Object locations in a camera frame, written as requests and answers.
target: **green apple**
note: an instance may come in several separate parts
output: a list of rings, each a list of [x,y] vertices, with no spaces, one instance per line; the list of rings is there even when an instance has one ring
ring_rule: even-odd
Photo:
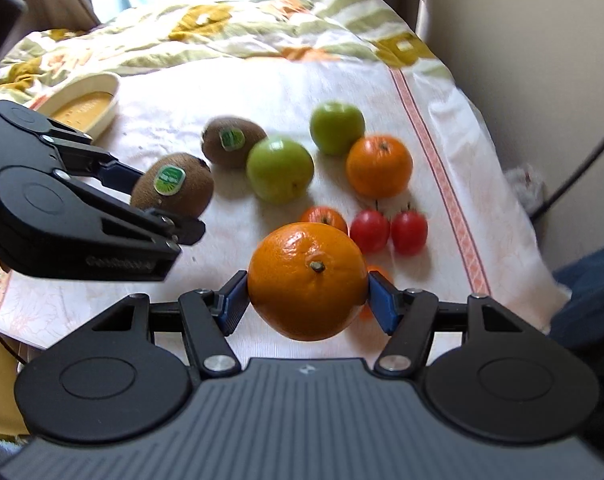
[[[246,175],[253,191],[274,204],[302,196],[314,172],[313,159],[305,147],[287,137],[259,141],[246,160]]]
[[[353,105],[328,101],[313,111],[309,127],[313,142],[322,153],[345,155],[364,136],[364,115]]]

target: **cherry tomato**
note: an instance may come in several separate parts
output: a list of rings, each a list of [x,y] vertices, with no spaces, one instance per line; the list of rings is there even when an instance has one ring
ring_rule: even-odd
[[[362,211],[351,224],[351,238],[363,253],[375,253],[386,247],[391,225],[378,211]]]
[[[391,240],[402,256],[419,253],[426,245],[428,234],[426,217],[417,211],[402,211],[391,222]]]

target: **white wall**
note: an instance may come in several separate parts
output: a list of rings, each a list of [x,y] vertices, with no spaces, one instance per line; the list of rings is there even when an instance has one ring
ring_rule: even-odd
[[[422,36],[482,111],[504,168],[554,190],[604,134],[604,0],[426,0]],[[555,268],[604,245],[604,156],[547,215]]]

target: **cable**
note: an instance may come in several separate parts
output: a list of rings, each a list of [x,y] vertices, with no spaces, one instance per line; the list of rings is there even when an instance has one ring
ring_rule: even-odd
[[[575,184],[578,179],[586,173],[586,171],[592,166],[592,164],[598,160],[600,155],[604,152],[604,137],[600,141],[600,143],[594,148],[594,150],[589,153],[589,156],[584,159],[582,164],[580,164],[573,174],[560,186],[556,192],[553,193],[547,200],[538,207],[533,214],[530,216],[531,222],[535,223],[539,220],[549,209],[553,207],[553,205],[560,200],[563,195],[571,189],[573,184]]]
[[[9,353],[10,355],[12,355],[12,356],[13,356],[15,359],[17,359],[19,363],[21,363],[21,364],[23,364],[23,365],[25,365],[25,364],[26,364],[26,361],[24,361],[24,359],[22,359],[22,358],[21,358],[21,357],[20,357],[20,356],[17,354],[17,352],[15,352],[15,351],[14,351],[14,350],[13,350],[13,349],[10,347],[10,345],[4,341],[4,338],[3,338],[1,335],[0,335],[0,343],[2,343],[2,346],[3,346],[3,347],[6,349],[6,351],[8,351],[8,353]]]

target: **bed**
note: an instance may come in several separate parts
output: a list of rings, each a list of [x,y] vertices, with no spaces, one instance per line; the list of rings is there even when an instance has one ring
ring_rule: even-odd
[[[307,130],[313,108],[329,99],[357,105],[368,132],[399,137],[413,155],[409,189],[380,201],[380,209],[394,214],[411,202],[429,219],[419,256],[387,249],[368,263],[389,269],[399,288],[423,288],[441,300],[490,294],[540,330],[568,298],[541,260],[481,115],[382,0],[139,7],[86,34],[34,32],[3,60],[0,99],[36,108],[78,76],[102,71],[124,77],[118,117],[98,144],[126,164],[147,170],[167,153],[202,156],[206,122],[232,114],[302,143],[316,177],[304,199],[271,206],[252,194],[241,171],[213,168],[215,195],[202,216],[207,234],[184,248],[163,283],[61,282],[0,271],[0,331],[13,338],[47,348],[131,292],[174,301],[192,288],[218,288],[247,267],[268,232],[296,221],[309,204],[337,208],[350,223],[373,203],[355,196],[343,160],[317,153]],[[371,362],[386,339],[373,320],[357,319],[328,340],[295,342],[249,308],[229,343],[244,365],[250,356]],[[157,341],[178,351],[175,337]],[[458,343],[441,336],[432,356]]]

